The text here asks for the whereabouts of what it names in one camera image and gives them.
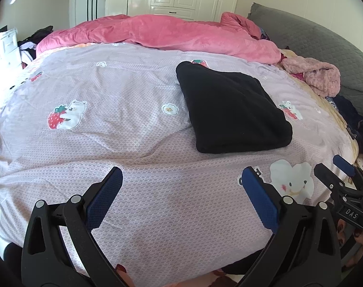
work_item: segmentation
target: folded black towel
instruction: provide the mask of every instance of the folded black towel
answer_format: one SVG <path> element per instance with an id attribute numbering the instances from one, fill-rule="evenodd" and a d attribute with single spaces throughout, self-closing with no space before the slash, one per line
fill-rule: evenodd
<path id="1" fill-rule="evenodd" d="M 261 151 L 287 146 L 292 126 L 260 82 L 188 61 L 176 68 L 202 153 Z"/>

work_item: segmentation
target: pink comforter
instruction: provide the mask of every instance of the pink comforter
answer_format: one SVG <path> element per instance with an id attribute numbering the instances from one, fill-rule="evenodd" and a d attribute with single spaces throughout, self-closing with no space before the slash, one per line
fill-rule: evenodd
<path id="1" fill-rule="evenodd" d="M 117 15 L 55 31 L 38 44 L 37 54 L 82 43 L 127 42 L 161 50 L 225 54 L 265 64 L 279 62 L 277 46 L 259 40 L 260 35 L 252 21 L 229 12 L 223 13 L 220 23 L 188 22 L 159 15 Z"/>

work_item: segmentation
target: fingernail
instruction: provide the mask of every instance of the fingernail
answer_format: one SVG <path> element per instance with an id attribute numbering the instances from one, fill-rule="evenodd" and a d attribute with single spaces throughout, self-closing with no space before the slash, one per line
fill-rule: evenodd
<path id="1" fill-rule="evenodd" d="M 124 273 L 127 273 L 127 270 L 123 265 L 116 265 L 116 269 Z"/>
<path id="2" fill-rule="evenodd" d="M 354 237 L 359 237 L 361 235 L 362 231 L 360 229 L 354 230 Z"/>

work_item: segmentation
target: gray quilted headboard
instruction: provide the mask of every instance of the gray quilted headboard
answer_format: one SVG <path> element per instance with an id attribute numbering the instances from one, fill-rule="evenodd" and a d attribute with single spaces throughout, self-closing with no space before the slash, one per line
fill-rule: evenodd
<path id="1" fill-rule="evenodd" d="M 305 18 L 254 3 L 248 18 L 263 28 L 280 48 L 337 66 L 340 94 L 363 115 L 363 53 L 329 29 Z"/>

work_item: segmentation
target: pink fuzzy clothing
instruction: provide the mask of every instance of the pink fuzzy clothing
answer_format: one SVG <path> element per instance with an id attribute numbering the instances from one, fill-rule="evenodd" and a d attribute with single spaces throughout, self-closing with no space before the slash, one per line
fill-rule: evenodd
<path id="1" fill-rule="evenodd" d="M 305 82 L 321 97 L 340 92 L 340 71 L 335 65 L 300 56 L 283 59 L 281 65 L 288 73 L 302 72 Z"/>

